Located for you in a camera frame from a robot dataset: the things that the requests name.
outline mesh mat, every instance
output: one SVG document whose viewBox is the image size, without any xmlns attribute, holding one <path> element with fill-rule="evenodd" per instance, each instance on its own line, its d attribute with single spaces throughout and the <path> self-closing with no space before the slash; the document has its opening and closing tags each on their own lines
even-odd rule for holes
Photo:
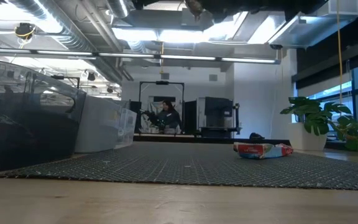
<svg viewBox="0 0 358 224">
<path fill-rule="evenodd" d="M 250 160 L 238 157 L 231 145 L 136 142 L 0 177 L 358 190 L 358 163 L 302 153 Z"/>
</svg>

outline dark hair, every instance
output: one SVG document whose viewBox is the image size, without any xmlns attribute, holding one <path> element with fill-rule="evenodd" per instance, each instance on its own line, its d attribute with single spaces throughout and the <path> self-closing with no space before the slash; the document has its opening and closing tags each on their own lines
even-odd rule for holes
<svg viewBox="0 0 358 224">
<path fill-rule="evenodd" d="M 164 101 L 162 101 L 162 103 L 165 103 L 168 106 L 168 111 L 175 111 L 175 108 L 173 107 L 171 101 L 164 100 Z"/>
</svg>

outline monstera plant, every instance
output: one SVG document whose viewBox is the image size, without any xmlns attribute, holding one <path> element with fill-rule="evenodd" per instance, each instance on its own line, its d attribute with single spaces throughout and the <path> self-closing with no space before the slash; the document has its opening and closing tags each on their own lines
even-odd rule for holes
<svg viewBox="0 0 358 224">
<path fill-rule="evenodd" d="M 292 106 L 282 110 L 281 114 L 294 114 L 306 131 L 316 136 L 327 134 L 331 126 L 337 132 L 338 139 L 346 142 L 348 149 L 358 151 L 358 122 L 347 106 L 326 103 L 322 108 L 319 101 L 306 97 L 291 97 L 289 101 Z M 333 113 L 341 115 L 333 120 Z"/>
</svg>

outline snack bag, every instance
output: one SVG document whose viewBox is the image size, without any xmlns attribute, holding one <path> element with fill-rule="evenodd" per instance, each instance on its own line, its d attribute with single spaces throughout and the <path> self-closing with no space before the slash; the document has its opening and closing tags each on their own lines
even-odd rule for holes
<svg viewBox="0 0 358 224">
<path fill-rule="evenodd" d="M 288 156 L 293 153 L 290 146 L 284 144 L 247 144 L 247 143 L 234 143 L 234 150 L 239 156 L 248 159 L 268 159 Z"/>
</svg>

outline person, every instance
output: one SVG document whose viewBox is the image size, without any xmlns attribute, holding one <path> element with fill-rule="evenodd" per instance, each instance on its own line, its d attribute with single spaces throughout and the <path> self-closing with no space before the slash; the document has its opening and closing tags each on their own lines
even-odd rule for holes
<svg viewBox="0 0 358 224">
<path fill-rule="evenodd" d="M 180 129 L 182 128 L 179 113 L 174 109 L 171 101 L 164 100 L 162 102 L 162 107 L 163 110 L 159 112 L 157 116 L 165 123 L 165 129 L 160 130 L 160 132 L 163 132 L 164 134 L 176 134 L 177 127 L 179 126 Z"/>
</svg>

